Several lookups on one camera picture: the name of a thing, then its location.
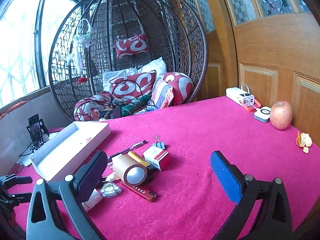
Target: red and white box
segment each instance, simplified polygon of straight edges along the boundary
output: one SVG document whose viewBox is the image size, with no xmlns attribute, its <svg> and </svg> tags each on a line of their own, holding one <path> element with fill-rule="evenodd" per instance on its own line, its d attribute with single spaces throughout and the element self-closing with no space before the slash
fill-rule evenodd
<svg viewBox="0 0 320 240">
<path fill-rule="evenodd" d="M 148 148 L 143 155 L 152 166 L 156 167 L 160 171 L 165 170 L 170 162 L 168 152 L 156 146 Z"/>
</svg>

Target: white pillow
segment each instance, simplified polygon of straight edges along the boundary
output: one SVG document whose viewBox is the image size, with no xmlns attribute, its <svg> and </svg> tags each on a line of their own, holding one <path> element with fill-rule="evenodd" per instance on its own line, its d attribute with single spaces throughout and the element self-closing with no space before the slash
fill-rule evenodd
<svg viewBox="0 0 320 240">
<path fill-rule="evenodd" d="M 103 90 L 112 93 L 112 88 L 109 80 L 117 78 L 117 77 L 124 77 L 129 75 L 137 74 L 138 70 L 136 68 L 128 68 L 118 71 L 104 71 L 102 73 L 103 78 Z"/>
<path fill-rule="evenodd" d="M 157 72 L 157 77 L 163 78 L 164 74 L 167 73 L 167 65 L 163 61 L 162 57 L 155 59 L 148 63 L 147 65 L 143 66 L 141 69 L 139 69 L 139 73 L 142 72 L 151 72 L 155 70 Z"/>
</svg>

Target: plaid cloth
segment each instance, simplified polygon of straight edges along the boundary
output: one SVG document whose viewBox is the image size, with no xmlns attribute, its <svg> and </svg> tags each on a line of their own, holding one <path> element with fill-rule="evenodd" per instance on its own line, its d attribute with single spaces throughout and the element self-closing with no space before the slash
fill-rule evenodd
<svg viewBox="0 0 320 240">
<path fill-rule="evenodd" d="M 173 88 L 166 81 L 158 77 L 152 88 L 151 100 L 155 103 L 156 109 L 170 106 L 173 99 Z"/>
</svg>

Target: smartphone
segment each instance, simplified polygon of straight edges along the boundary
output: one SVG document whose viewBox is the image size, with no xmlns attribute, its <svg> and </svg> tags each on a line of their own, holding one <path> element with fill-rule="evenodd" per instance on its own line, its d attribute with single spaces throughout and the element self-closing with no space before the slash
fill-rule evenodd
<svg viewBox="0 0 320 240">
<path fill-rule="evenodd" d="M 42 140 L 42 132 L 40 128 L 39 115 L 35 114 L 28 119 L 29 129 L 32 143 L 37 143 Z"/>
</svg>

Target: open white cardboard box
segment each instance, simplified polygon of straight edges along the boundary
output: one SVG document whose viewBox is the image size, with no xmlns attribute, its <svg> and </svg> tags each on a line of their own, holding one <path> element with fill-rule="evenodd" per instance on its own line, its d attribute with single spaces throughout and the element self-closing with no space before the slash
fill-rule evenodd
<svg viewBox="0 0 320 240">
<path fill-rule="evenodd" d="M 62 180 L 73 174 L 110 133 L 105 122 L 73 122 L 41 146 L 31 163 L 45 180 Z"/>
</svg>

